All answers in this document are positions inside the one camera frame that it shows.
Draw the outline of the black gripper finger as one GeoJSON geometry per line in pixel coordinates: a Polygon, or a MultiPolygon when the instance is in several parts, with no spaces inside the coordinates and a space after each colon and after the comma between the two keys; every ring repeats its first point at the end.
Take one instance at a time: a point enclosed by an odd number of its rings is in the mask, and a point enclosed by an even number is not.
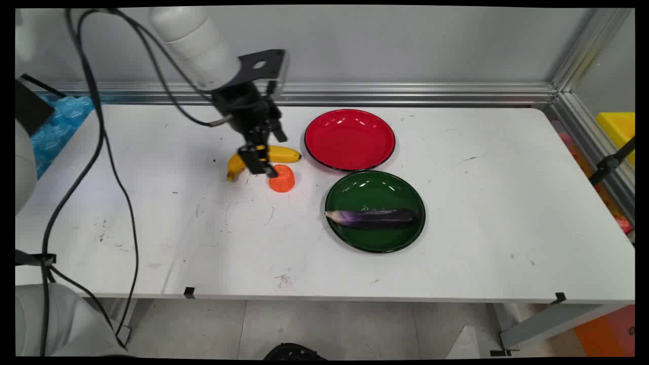
{"type": "Polygon", "coordinates": [[[277,139],[279,143],[283,143],[287,141],[287,136],[285,132],[283,131],[282,124],[280,120],[269,120],[267,122],[267,129],[271,134],[274,135],[274,137],[277,139]]]}
{"type": "Polygon", "coordinates": [[[251,130],[243,136],[245,143],[237,150],[238,156],[253,175],[266,175],[268,178],[278,177],[269,157],[268,130],[251,130]]]}

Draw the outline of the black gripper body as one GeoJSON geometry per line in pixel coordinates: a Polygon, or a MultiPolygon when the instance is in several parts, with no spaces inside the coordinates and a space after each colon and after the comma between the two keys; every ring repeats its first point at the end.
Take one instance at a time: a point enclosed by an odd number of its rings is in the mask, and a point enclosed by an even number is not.
{"type": "Polygon", "coordinates": [[[270,80],[263,95],[255,83],[246,82],[212,90],[209,96],[215,108],[223,116],[230,117],[230,127],[243,135],[251,130],[268,130],[269,120],[282,118],[273,99],[277,89],[278,81],[270,80]]]}

